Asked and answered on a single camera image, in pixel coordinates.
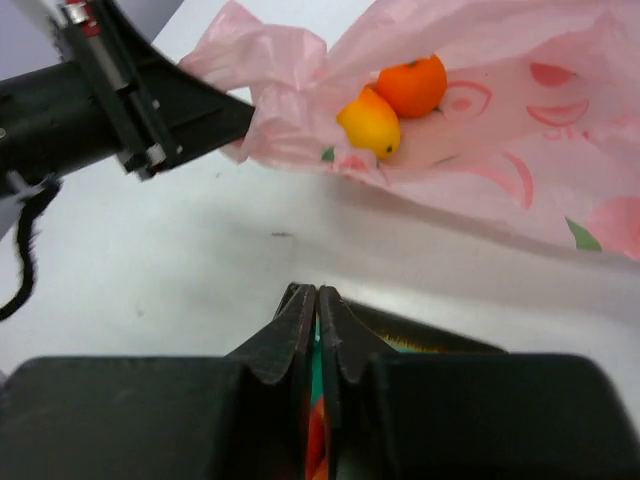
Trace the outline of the fake yellow mango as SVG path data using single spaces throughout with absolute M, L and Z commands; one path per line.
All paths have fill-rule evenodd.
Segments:
M 338 113 L 336 121 L 352 146 L 369 149 L 379 159 L 390 157 L 400 146 L 402 129 L 395 111 L 369 86 Z

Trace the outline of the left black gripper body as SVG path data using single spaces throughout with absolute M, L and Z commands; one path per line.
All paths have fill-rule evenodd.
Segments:
M 210 89 L 159 54 L 112 1 L 61 1 L 49 75 L 49 170 L 116 156 L 148 179 L 210 150 Z

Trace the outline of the fake orange fruit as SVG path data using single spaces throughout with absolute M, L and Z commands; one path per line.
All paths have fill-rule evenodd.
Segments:
M 435 110 L 446 93 L 446 69 L 437 55 L 382 70 L 376 92 L 401 118 L 419 118 Z

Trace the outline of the pink plastic bag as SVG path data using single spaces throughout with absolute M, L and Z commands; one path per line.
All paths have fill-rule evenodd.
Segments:
M 402 123 L 388 160 L 338 112 L 386 67 L 437 56 L 435 109 Z M 377 1 L 333 45 L 230 1 L 184 70 L 255 113 L 225 148 L 343 176 L 427 207 L 579 250 L 639 256 L 639 5 L 635 1 Z

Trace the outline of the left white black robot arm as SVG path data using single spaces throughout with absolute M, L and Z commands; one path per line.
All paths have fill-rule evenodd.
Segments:
M 36 185 L 116 156 L 146 180 L 243 138 L 254 108 L 181 70 L 113 1 L 61 1 L 61 63 L 1 83 L 1 174 Z

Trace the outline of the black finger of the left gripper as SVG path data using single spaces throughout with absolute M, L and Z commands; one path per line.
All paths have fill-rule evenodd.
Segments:
M 169 130 L 179 159 L 193 161 L 245 137 L 255 107 L 189 74 L 179 74 L 169 100 Z

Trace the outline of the square green black plate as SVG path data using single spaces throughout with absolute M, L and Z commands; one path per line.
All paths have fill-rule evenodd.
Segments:
M 324 393 L 322 358 L 337 355 L 344 378 L 358 382 L 369 357 L 382 353 L 502 353 L 503 348 L 379 310 L 323 287 L 312 361 L 311 402 Z

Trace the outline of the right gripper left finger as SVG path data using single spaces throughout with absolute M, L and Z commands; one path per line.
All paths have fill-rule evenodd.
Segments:
M 233 350 L 224 385 L 224 479 L 303 479 L 317 289 L 290 284 L 272 318 Z

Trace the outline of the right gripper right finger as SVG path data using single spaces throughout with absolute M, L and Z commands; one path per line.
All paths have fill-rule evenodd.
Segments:
M 395 479 L 387 360 L 397 352 L 364 325 L 337 289 L 318 291 L 328 475 Z

